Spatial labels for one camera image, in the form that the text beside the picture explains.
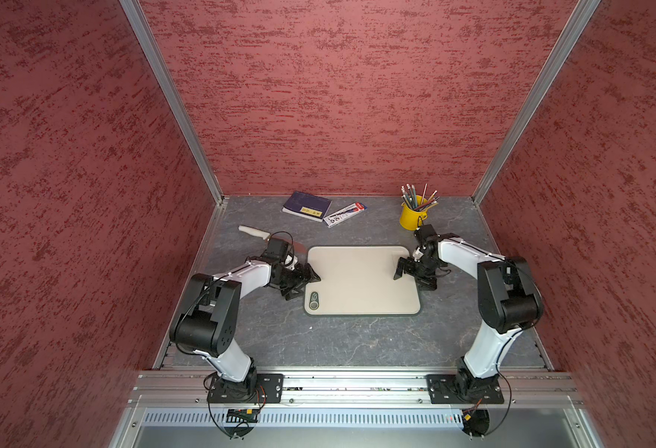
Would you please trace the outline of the beige cutting board green rim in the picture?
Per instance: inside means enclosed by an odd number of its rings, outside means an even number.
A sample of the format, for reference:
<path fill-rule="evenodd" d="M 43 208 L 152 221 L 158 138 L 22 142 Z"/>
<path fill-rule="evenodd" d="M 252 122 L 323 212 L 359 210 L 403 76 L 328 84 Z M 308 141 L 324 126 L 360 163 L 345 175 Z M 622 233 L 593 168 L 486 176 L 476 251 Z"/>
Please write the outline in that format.
<path fill-rule="evenodd" d="M 416 315 L 421 304 L 411 276 L 394 278 L 404 246 L 314 246 L 307 262 L 320 281 L 305 287 L 309 315 Z"/>

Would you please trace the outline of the knife with cream handle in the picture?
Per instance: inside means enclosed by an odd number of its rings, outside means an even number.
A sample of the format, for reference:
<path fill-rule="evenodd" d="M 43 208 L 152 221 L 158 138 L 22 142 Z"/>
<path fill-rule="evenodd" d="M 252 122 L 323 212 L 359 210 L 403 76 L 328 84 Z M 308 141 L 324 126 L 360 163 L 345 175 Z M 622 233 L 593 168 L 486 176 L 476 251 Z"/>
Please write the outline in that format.
<path fill-rule="evenodd" d="M 239 225 L 238 231 L 240 231 L 240 233 L 245 233 L 252 237 L 260 238 L 263 241 L 267 241 L 268 239 L 271 238 L 271 233 L 268 233 L 268 231 L 262 231 L 249 226 Z"/>

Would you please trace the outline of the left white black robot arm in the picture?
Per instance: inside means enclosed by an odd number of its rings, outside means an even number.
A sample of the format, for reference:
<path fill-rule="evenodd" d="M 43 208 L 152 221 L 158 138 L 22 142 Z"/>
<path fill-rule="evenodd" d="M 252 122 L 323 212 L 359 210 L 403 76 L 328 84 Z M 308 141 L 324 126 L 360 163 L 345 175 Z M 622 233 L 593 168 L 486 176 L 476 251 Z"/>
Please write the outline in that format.
<path fill-rule="evenodd" d="M 272 287 L 290 300 L 320 280 L 308 263 L 287 267 L 265 259 L 248 259 L 224 274 L 196 274 L 181 298 L 187 308 L 172 324 L 169 341 L 214 368 L 216 383 L 209 389 L 210 399 L 262 404 L 270 399 L 261 390 L 255 361 L 234 339 L 240 301 L 263 287 Z"/>

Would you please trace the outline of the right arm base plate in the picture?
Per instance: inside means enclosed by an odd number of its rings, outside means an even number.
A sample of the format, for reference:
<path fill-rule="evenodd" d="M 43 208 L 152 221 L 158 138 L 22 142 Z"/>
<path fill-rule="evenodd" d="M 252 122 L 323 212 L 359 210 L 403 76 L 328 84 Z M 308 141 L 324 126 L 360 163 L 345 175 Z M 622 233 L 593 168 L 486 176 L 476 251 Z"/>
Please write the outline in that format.
<path fill-rule="evenodd" d="M 473 378 L 469 373 L 429 374 L 427 388 L 432 404 L 503 404 L 499 376 Z"/>

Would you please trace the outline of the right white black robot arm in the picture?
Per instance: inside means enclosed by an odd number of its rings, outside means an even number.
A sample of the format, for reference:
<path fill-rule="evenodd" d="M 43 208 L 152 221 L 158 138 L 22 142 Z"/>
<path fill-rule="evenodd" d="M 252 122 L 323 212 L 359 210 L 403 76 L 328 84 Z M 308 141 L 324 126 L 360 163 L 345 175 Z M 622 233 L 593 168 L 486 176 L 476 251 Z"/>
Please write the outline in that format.
<path fill-rule="evenodd" d="M 453 233 L 425 225 L 415 231 L 417 248 L 397 262 L 394 278 L 412 276 L 420 290 L 437 288 L 437 271 L 454 267 L 477 282 L 481 326 L 454 374 L 426 377 L 433 404 L 502 404 L 501 364 L 518 336 L 544 314 L 542 295 L 527 261 L 478 248 Z"/>

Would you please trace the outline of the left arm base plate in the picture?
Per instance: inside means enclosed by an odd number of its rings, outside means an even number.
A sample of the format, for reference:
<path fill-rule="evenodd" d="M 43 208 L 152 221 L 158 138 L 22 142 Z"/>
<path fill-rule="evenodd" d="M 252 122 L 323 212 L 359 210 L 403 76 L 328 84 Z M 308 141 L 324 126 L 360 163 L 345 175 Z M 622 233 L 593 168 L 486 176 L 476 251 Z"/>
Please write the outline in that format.
<path fill-rule="evenodd" d="M 280 373 L 250 374 L 241 383 L 210 375 L 206 379 L 208 399 L 211 403 L 264 405 L 280 403 L 285 376 Z"/>

